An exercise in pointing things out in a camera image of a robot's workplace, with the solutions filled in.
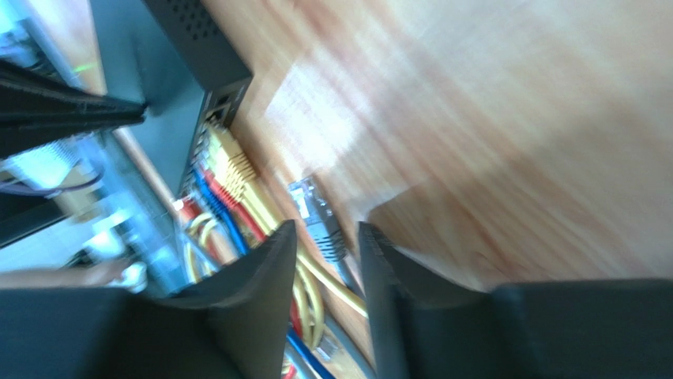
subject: perforated panel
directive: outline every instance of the perforated panel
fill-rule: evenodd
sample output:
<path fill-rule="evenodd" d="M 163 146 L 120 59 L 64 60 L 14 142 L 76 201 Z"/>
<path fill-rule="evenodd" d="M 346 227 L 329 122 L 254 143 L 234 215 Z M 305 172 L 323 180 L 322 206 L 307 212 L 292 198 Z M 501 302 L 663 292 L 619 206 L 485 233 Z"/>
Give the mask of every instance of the perforated panel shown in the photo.
<path fill-rule="evenodd" d="M 220 33 L 215 21 L 199 0 L 166 0 L 185 32 L 196 41 Z"/>

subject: wooden surface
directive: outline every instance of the wooden surface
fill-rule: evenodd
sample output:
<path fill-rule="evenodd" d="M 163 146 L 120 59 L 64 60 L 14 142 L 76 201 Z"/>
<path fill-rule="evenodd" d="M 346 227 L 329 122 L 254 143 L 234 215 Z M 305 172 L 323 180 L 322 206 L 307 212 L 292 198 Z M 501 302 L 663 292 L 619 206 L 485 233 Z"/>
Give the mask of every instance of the wooden surface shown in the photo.
<path fill-rule="evenodd" d="M 369 220 L 469 287 L 673 273 L 673 2 L 204 3 L 287 216 L 312 174 L 351 246 Z"/>

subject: yellow ethernet cable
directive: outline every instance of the yellow ethernet cable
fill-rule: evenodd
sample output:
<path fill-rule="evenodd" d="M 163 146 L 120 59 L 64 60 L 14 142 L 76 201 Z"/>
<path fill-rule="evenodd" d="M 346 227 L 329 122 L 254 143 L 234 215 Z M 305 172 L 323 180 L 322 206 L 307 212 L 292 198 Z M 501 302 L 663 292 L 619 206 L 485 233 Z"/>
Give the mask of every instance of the yellow ethernet cable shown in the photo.
<path fill-rule="evenodd" d="M 222 186 L 248 209 L 265 233 L 280 225 L 280 217 L 271 201 L 266 199 L 256 182 L 256 174 L 243 153 L 239 143 L 228 130 L 209 128 L 209 152 L 214 159 L 212 169 Z M 299 263 L 320 280 L 332 293 L 346 302 L 358 313 L 367 317 L 364 301 L 339 283 L 309 255 L 303 246 L 298 246 Z"/>

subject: blue object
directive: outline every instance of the blue object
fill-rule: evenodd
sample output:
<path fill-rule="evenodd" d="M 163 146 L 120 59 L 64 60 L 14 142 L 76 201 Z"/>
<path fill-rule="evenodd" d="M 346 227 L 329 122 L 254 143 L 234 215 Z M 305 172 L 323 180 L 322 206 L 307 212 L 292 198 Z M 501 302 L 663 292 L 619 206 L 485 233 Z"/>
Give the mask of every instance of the blue object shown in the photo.
<path fill-rule="evenodd" d="M 302 339 L 299 338 L 297 332 L 294 329 L 290 328 L 288 330 L 288 342 L 292 345 L 295 350 L 299 352 L 299 355 L 313 368 L 313 370 L 318 374 L 322 379 L 335 379 L 335 377 L 329 373 L 329 371 L 315 358 L 315 355 L 311 354 L 310 350 Z"/>
<path fill-rule="evenodd" d="M 239 255 L 247 255 L 248 251 L 250 251 L 250 247 L 248 246 L 245 237 L 243 237 L 243 233 L 241 233 L 239 226 L 234 221 L 234 218 L 231 217 L 231 213 L 227 207 L 222 204 L 222 201 L 220 201 L 214 193 L 210 192 L 210 188 L 208 188 L 205 178 L 203 178 L 201 173 L 196 170 L 194 170 L 194 182 L 203 195 L 203 198 L 208 203 L 208 206 L 215 212 L 215 216 L 222 220 L 229 230 L 231 241 L 234 243 L 234 247 L 239 251 Z"/>

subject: wooden table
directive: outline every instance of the wooden table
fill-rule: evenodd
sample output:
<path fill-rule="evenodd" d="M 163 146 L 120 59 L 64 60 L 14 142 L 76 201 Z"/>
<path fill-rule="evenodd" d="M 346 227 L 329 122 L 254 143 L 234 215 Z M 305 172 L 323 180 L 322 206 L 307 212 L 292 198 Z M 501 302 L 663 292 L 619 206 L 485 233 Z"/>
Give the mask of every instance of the wooden table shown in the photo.
<path fill-rule="evenodd" d="M 673 273 L 673 2 L 204 3 L 286 216 L 312 174 L 356 253 L 369 220 L 469 287 Z"/>

